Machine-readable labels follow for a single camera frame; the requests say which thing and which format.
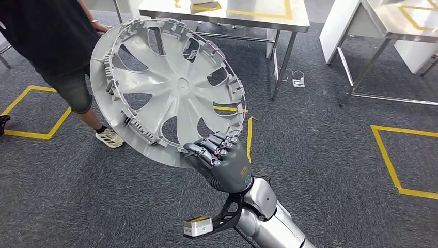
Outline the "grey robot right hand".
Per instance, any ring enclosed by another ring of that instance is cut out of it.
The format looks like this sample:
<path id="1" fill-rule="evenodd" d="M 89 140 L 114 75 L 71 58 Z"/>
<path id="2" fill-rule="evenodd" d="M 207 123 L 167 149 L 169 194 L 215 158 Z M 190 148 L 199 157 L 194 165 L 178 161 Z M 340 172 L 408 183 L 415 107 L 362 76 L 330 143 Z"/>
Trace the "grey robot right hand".
<path id="1" fill-rule="evenodd" d="M 251 186 L 252 166 L 237 137 L 217 131 L 183 148 L 188 151 L 184 160 L 214 189 L 240 193 Z"/>

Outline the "standing person's left hand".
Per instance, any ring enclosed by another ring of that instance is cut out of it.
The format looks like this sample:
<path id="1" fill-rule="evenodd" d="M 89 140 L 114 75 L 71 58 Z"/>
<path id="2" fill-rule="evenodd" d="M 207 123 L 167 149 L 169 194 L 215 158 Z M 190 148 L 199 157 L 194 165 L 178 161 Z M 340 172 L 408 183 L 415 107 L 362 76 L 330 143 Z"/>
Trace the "standing person's left hand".
<path id="1" fill-rule="evenodd" d="M 97 20 L 94 20 L 94 22 L 92 22 L 91 24 L 95 28 L 96 31 L 102 32 L 102 33 L 105 33 L 112 28 L 111 26 L 107 26 L 105 24 L 102 24 Z"/>

